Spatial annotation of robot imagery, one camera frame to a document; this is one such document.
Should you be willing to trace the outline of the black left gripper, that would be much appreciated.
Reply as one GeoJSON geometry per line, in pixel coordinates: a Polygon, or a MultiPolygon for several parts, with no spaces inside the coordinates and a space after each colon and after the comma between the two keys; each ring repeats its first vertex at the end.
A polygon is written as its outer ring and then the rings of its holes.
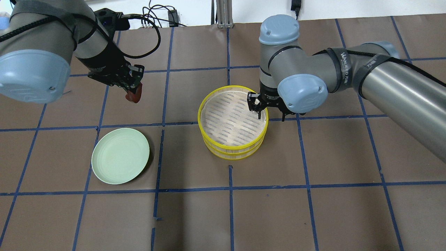
{"type": "Polygon", "coordinates": [[[132,65],[124,59],[123,62],[104,67],[102,71],[90,70],[87,76],[110,87],[118,86],[126,91],[127,96],[132,96],[135,90],[142,90],[144,70],[143,65],[132,65]]]}

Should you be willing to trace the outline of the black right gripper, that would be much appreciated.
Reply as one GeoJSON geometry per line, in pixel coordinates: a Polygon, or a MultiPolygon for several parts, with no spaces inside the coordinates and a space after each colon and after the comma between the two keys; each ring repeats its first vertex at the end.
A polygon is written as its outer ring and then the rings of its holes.
{"type": "Polygon", "coordinates": [[[260,89],[258,93],[248,92],[247,105],[250,111],[258,114],[258,119],[261,119],[261,112],[268,107],[275,107],[281,111],[282,122],[285,121],[287,115],[296,114],[287,108],[277,89],[260,89]]]}

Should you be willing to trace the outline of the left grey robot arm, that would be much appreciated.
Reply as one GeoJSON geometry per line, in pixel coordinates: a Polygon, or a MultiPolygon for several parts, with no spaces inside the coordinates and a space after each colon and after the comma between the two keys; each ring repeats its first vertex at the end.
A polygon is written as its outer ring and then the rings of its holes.
{"type": "Polygon", "coordinates": [[[110,9],[92,11],[83,0],[15,0],[9,26],[1,30],[0,92],[46,104],[65,89],[75,56],[88,77],[141,99],[144,66],[131,65],[113,42],[128,30],[126,16],[110,9]]]}

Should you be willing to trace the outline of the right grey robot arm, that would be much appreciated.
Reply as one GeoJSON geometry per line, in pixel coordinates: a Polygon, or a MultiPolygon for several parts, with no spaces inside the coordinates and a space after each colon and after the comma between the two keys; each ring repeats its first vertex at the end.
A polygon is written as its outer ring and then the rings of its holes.
{"type": "Polygon", "coordinates": [[[260,91],[247,94],[251,111],[276,107],[282,116],[316,109],[328,94],[353,88],[445,161],[445,83],[399,59],[392,43],[331,47],[307,56],[298,21],[270,16],[261,24],[260,91]]]}

